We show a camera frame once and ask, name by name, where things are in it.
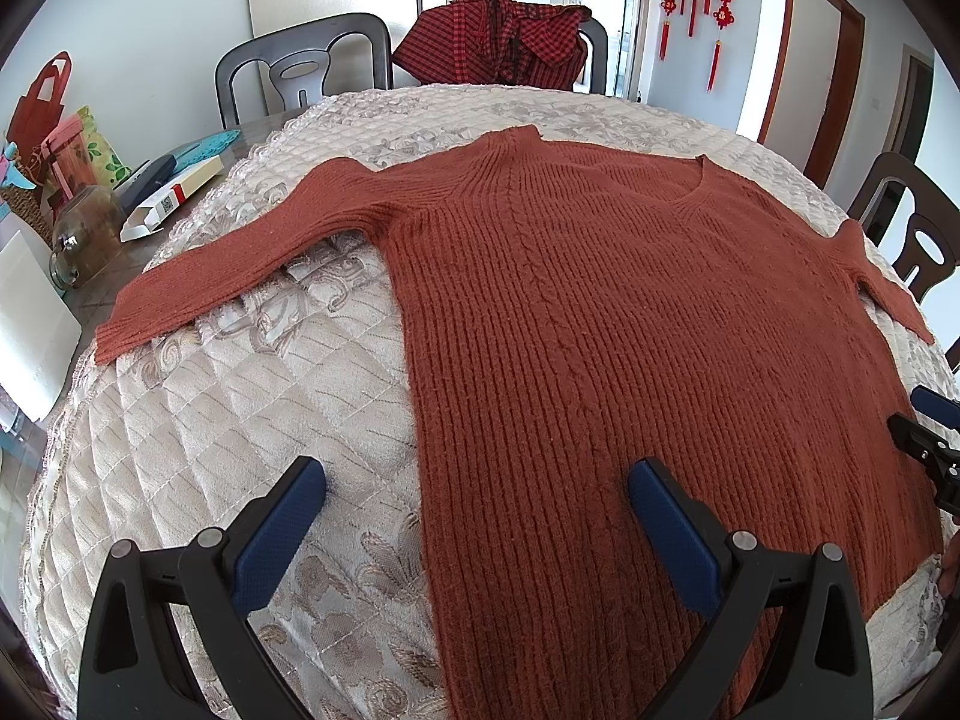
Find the pink box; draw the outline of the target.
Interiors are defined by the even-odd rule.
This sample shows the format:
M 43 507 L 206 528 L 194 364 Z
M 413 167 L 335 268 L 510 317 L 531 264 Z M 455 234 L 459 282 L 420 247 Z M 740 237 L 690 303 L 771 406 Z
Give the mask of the pink box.
M 41 142 L 41 154 L 67 202 L 78 190 L 98 183 L 83 140 L 80 115 L 71 114 L 60 122 Z

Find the green floral bag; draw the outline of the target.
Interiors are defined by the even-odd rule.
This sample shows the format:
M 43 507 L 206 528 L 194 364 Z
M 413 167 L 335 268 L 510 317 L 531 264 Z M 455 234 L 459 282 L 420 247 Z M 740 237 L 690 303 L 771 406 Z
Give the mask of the green floral bag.
M 112 148 L 107 138 L 99 132 L 98 122 L 88 106 L 76 111 L 82 124 L 82 140 L 86 148 L 89 164 L 99 184 L 117 187 L 127 179 L 132 171 L 124 163 L 119 153 Z

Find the white flat box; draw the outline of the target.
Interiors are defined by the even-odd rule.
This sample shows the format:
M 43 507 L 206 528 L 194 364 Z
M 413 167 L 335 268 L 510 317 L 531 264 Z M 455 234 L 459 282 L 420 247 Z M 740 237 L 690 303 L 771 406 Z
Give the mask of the white flat box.
M 31 421 L 60 397 L 82 326 L 53 289 L 21 232 L 2 249 L 2 388 Z

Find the dark blue case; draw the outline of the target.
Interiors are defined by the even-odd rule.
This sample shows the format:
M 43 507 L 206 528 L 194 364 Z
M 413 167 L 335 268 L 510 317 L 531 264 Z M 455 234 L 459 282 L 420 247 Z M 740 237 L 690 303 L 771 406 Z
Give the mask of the dark blue case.
M 133 172 L 117 187 L 117 202 L 125 216 L 132 213 L 133 208 L 148 199 L 151 193 L 167 184 L 174 176 L 176 156 L 172 153 L 163 154 L 151 163 L 145 163 Z

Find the red paper gift bag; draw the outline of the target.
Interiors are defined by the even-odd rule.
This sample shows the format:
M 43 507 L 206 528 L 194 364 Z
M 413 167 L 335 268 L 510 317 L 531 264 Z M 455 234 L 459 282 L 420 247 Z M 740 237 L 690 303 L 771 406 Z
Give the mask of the red paper gift bag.
M 70 73 L 70 54 L 60 50 L 41 68 L 18 101 L 7 130 L 7 140 L 18 146 L 21 158 L 32 158 L 44 138 L 59 125 Z

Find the rust red knit sweater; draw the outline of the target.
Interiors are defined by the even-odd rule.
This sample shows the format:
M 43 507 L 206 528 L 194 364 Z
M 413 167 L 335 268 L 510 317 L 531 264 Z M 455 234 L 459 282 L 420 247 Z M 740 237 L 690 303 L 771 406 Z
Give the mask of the rust red knit sweater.
M 96 358 L 203 316 L 342 231 L 386 261 L 416 422 L 421 543 L 455 718 L 633 718 L 695 622 L 626 502 L 652 457 L 777 550 L 831 541 L 875 611 L 944 546 L 885 314 L 913 298 L 856 223 L 814 231 L 706 158 L 532 127 L 373 171 L 149 270 Z

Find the red plaid garment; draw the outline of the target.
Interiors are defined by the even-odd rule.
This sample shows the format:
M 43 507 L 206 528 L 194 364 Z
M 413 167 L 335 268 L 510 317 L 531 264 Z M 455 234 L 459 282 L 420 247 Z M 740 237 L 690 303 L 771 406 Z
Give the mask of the red plaid garment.
M 394 64 L 423 85 L 534 86 L 569 91 L 586 65 L 581 5 L 452 0 L 423 11 Z

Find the brown wooden door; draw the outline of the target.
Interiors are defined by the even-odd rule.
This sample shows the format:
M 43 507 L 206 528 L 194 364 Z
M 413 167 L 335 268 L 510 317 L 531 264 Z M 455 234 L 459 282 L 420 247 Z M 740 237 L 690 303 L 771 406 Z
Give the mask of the brown wooden door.
M 817 187 L 832 174 L 850 121 L 866 18 L 848 0 L 786 0 L 758 141 Z

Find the white red carton box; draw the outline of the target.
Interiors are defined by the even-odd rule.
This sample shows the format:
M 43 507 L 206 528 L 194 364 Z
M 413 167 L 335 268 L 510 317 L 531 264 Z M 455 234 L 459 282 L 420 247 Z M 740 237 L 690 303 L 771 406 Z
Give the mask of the white red carton box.
M 194 197 L 213 177 L 217 177 L 222 169 L 223 161 L 215 154 L 171 177 L 163 187 L 156 188 L 155 192 L 130 211 L 119 232 L 119 241 L 136 241 L 160 231 L 167 218 L 190 197 Z

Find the teal flat box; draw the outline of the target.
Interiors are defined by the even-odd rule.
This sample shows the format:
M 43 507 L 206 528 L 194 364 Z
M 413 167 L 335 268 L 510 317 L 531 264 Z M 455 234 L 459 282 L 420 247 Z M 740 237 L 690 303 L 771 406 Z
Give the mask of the teal flat box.
M 231 128 L 231 130 L 206 135 L 206 137 L 200 138 L 194 143 L 176 149 L 172 153 L 172 156 L 174 156 L 172 174 L 179 174 L 179 172 L 185 171 L 194 164 L 208 160 L 212 156 L 218 156 L 235 143 L 239 135 L 241 135 L 239 128 Z

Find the glass jar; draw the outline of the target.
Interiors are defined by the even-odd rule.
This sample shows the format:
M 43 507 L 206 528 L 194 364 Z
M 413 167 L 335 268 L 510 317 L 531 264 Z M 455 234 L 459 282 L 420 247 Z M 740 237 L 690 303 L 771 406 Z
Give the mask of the glass jar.
M 83 187 L 52 232 L 49 275 L 55 288 L 80 289 L 119 254 L 125 215 L 109 187 Z

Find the dark brown wooden chair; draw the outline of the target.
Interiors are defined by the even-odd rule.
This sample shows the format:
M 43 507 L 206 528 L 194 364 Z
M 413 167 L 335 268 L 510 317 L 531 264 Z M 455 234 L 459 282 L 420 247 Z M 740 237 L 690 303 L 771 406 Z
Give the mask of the dark brown wooden chair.
M 851 203 L 848 215 L 867 229 L 877 215 L 878 199 L 889 184 L 913 195 L 905 242 L 893 262 L 908 289 L 921 302 L 937 286 L 958 275 L 958 206 L 931 177 L 901 154 L 884 151 L 875 158 Z

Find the grey chair behind garment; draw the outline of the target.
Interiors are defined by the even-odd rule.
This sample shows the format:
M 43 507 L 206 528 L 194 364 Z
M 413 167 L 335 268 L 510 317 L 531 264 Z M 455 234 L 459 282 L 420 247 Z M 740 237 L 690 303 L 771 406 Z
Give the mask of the grey chair behind garment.
M 579 25 L 579 36 L 587 46 L 587 59 L 574 86 L 604 96 L 607 89 L 607 31 L 596 18 L 589 18 Z

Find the grey plastic chair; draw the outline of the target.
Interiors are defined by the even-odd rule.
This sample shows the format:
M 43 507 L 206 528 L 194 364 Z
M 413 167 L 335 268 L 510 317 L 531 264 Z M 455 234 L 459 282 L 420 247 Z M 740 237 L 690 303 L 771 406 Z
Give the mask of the grey plastic chair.
M 372 13 L 325 16 L 254 37 L 218 60 L 215 94 L 221 125 L 229 130 L 241 121 L 233 85 L 244 67 L 263 65 L 267 68 L 268 83 L 280 95 L 283 109 L 304 109 L 324 98 L 335 44 L 356 36 L 364 37 L 370 44 L 373 86 L 392 89 L 392 41 L 386 23 Z

